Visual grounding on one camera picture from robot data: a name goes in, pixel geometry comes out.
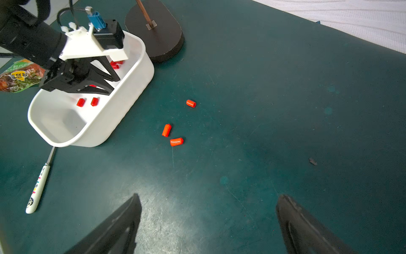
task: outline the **black strap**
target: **black strap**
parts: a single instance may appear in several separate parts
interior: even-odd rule
[[[51,12],[50,0],[37,0],[38,18],[35,25],[39,25],[42,21],[46,20]]]

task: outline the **white pen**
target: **white pen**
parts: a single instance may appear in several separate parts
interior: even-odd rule
[[[51,161],[52,161],[52,158],[54,157],[55,148],[56,147],[52,147],[51,154],[48,157],[48,161],[42,167],[42,170],[41,170],[41,173],[39,174],[37,183],[35,184],[35,187],[34,187],[34,190],[32,191],[30,200],[28,201],[26,213],[35,212],[35,210],[39,204],[39,200],[41,199],[41,194],[42,194],[42,191],[44,190],[45,182],[47,181],[47,176],[48,176],[48,173],[51,168]]]

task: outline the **white curtain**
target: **white curtain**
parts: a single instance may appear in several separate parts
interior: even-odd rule
[[[254,0],[406,53],[406,0]]]

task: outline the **table surface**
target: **table surface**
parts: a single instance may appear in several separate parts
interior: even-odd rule
[[[281,193],[360,253],[406,252],[405,55],[250,0],[163,2],[182,50],[106,142],[58,149],[31,215],[51,150],[27,121],[38,88],[0,93],[6,253],[63,253],[133,193],[136,253],[285,253]],[[134,4],[78,2],[122,27]]]

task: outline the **snack bag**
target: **snack bag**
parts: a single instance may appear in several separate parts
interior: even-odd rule
[[[45,70],[27,59],[14,62],[0,76],[0,91],[18,93],[38,84]]]

